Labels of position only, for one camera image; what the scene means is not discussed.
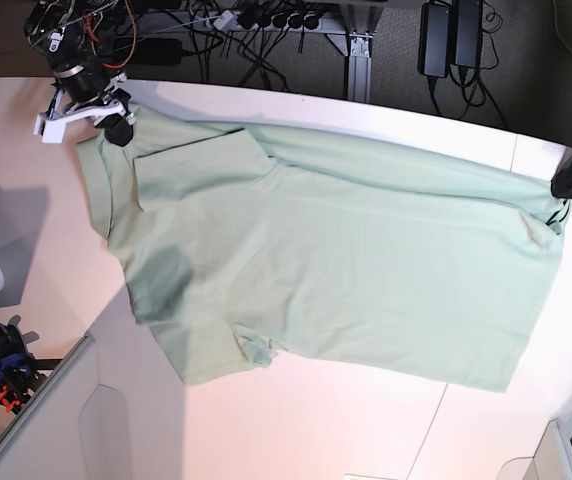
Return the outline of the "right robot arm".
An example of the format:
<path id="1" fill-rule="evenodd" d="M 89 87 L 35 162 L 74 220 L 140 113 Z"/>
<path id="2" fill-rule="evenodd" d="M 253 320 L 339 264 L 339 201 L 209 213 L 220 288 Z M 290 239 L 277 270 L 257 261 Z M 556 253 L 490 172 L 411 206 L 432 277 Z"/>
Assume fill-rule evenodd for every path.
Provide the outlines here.
<path id="1" fill-rule="evenodd" d="M 66 127 L 89 120 L 117 146 L 134 135 L 131 95 L 119 87 L 137 42 L 130 1 L 40 1 L 24 25 L 30 47 L 47 62 L 55 89 L 35 120 L 45 143 L 63 141 Z"/>

